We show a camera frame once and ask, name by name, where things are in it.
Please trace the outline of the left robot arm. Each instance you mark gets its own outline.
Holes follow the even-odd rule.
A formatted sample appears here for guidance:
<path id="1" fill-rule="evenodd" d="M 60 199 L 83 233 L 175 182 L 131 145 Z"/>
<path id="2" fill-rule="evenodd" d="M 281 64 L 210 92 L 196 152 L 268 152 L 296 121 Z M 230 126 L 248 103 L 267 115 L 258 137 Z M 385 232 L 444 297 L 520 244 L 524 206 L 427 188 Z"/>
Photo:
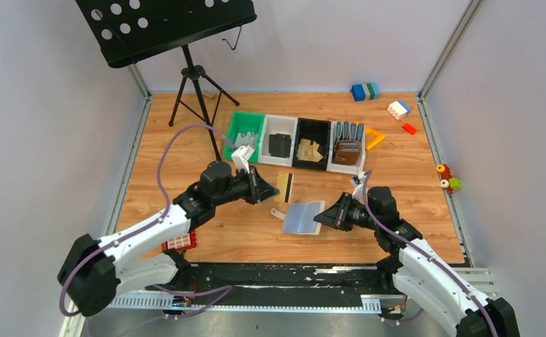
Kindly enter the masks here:
<path id="1" fill-rule="evenodd" d="M 173 281 L 181 268 L 174 257 L 139 257 L 207 223 L 217 206 L 240 199 L 260 204 L 278 194 L 254 166 L 233 171 L 226 162 L 211 162 L 198 181 L 177 197 L 167 197 L 166 207 L 149 218 L 115 234 L 98 239 L 84 234 L 74 241 L 57 276 L 61 313 L 90 317 L 122 293 Z"/>

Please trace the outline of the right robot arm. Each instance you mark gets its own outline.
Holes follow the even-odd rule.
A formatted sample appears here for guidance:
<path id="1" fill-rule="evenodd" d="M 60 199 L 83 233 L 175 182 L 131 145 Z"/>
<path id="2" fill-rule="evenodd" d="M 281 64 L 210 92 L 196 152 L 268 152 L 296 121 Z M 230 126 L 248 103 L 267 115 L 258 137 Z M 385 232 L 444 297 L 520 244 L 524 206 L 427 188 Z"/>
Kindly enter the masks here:
<path id="1" fill-rule="evenodd" d="M 389 253 L 377 264 L 384 287 L 413 299 L 450 336 L 519 336 L 513 307 L 504 298 L 491 299 L 440 259 L 399 215 L 387 186 L 372 187 L 362 200 L 344 192 L 314 220 L 344 232 L 356 226 L 373 230 Z"/>

